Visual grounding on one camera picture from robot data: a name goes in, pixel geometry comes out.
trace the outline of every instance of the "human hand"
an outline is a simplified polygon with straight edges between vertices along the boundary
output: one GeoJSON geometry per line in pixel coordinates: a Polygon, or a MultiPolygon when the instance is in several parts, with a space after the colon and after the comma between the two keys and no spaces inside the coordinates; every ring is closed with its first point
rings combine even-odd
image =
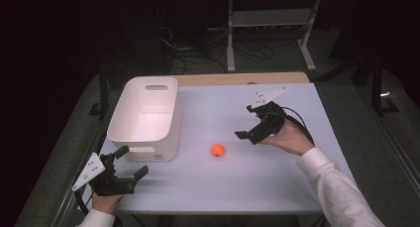
{"type": "Polygon", "coordinates": [[[101,212],[113,215],[117,203],[123,198],[123,195],[99,196],[93,193],[92,208],[101,212]]]}
{"type": "Polygon", "coordinates": [[[284,120],[284,124],[277,134],[266,137],[260,144],[273,145],[298,156],[302,156],[315,147],[299,128],[287,119],[284,120]]]}

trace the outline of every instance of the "person's left hand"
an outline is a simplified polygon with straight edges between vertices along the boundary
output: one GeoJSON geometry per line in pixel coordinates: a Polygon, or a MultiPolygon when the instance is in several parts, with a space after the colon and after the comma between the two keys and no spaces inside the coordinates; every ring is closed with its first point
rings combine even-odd
{"type": "Polygon", "coordinates": [[[123,198],[123,195],[99,196],[93,193],[92,208],[110,215],[114,214],[117,203],[123,198]]]}

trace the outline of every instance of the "white sleeve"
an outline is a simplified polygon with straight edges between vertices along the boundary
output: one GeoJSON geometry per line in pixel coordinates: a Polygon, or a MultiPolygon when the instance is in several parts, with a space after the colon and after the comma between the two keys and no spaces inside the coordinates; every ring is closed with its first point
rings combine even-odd
{"type": "Polygon", "coordinates": [[[297,165],[308,177],[332,226],[384,226],[356,185],[320,149],[305,153],[297,165]]]}
{"type": "Polygon", "coordinates": [[[114,220],[113,215],[91,209],[79,227],[111,227],[114,220]]]}

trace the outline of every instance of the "desk leg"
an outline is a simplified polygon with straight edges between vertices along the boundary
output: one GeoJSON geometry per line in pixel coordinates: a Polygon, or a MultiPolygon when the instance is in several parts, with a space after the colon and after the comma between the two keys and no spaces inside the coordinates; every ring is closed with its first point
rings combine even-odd
{"type": "Polygon", "coordinates": [[[306,23],[306,32],[303,35],[302,39],[298,39],[297,40],[297,44],[300,48],[300,52],[303,55],[303,59],[305,60],[306,66],[308,68],[308,70],[310,71],[315,71],[316,70],[316,66],[314,61],[312,60],[312,56],[308,51],[308,48],[306,47],[306,45],[308,44],[308,40],[309,40],[309,36],[311,35],[311,31],[312,31],[312,27],[314,25],[315,22],[315,18],[316,18],[316,14],[318,11],[318,7],[319,7],[319,3],[321,2],[321,0],[315,0],[311,12],[309,14],[308,17],[308,22],[306,23]]]}
{"type": "Polygon", "coordinates": [[[232,0],[229,0],[228,47],[226,49],[228,72],[235,72],[234,48],[232,46],[232,33],[233,33],[232,16],[233,16],[233,2],[232,2],[232,0]]]}

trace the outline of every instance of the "dark background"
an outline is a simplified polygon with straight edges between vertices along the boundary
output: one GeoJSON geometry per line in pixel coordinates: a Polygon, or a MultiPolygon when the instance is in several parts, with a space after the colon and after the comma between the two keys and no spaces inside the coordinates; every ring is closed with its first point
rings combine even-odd
{"type": "MultiPolygon", "coordinates": [[[[420,104],[413,75],[420,56],[419,5],[419,0],[323,0],[315,27],[342,28],[335,58],[349,60],[373,48],[420,104]]],[[[185,7],[176,1],[0,0],[2,226],[15,223],[78,97],[101,69],[114,88],[135,75],[168,74],[158,26],[173,27],[175,36],[200,47],[206,28],[226,27],[221,19],[226,16],[225,1],[185,7]]]]}

